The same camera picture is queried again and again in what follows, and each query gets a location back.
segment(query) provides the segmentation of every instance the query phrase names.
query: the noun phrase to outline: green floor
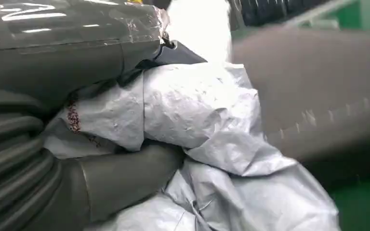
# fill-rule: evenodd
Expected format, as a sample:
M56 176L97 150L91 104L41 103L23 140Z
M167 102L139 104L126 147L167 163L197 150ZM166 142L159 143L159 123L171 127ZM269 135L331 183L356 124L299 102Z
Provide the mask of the green floor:
M330 193L340 211L343 231L370 231L370 181Z
M370 31L370 0L356 0L345 7L315 16L303 26Z

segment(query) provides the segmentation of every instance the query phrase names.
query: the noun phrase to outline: gray fabric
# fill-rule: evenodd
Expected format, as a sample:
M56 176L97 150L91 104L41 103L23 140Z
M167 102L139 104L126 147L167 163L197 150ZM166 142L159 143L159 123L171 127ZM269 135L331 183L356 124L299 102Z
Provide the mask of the gray fabric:
M245 65L259 91L269 136L297 130L308 115L329 120L329 111L370 103L370 33L274 27L232 49L232 61Z
M167 65L136 84L144 89L146 137L181 145L189 157L157 197L86 231L340 230L318 182L265 141L243 66ZM125 102L117 94L107 100Z

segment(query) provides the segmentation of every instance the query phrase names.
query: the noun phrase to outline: plastic packaging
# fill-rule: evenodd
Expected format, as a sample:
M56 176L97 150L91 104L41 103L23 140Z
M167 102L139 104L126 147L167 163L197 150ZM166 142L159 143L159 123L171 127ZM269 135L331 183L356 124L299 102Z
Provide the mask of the plastic packaging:
M90 118L81 121L81 131L94 123L84 131L120 144L125 133L145 133L183 146L189 157L159 196L88 231L340 230L338 211L320 184L266 142L257 91L242 65L160 66L126 88L96 91L77 103L81 116ZM125 91L131 97L118 93ZM143 117L144 130L124 111ZM127 131L113 131L112 120Z
M0 49L161 39L164 10L125 0L0 0Z

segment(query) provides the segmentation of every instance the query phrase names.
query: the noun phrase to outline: gray tarp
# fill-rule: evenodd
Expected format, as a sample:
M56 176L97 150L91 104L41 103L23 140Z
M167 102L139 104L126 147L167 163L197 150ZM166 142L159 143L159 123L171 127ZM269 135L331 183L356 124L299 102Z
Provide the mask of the gray tarp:
M86 145L101 137L136 150L145 137L180 145L189 157L156 196L86 231L340 230L319 183L265 141L258 94L242 65L166 65L126 87L108 84L81 90L80 100L59 113L49 150L71 157L53 132L69 124L94 136ZM87 150L82 155L102 153Z

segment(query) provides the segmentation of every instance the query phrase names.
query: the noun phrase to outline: clear plastic wrap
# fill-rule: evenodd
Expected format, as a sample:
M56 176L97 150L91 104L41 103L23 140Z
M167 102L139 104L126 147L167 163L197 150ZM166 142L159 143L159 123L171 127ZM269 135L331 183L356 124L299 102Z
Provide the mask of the clear plastic wrap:
M125 0L0 0L0 49L155 41L164 10Z

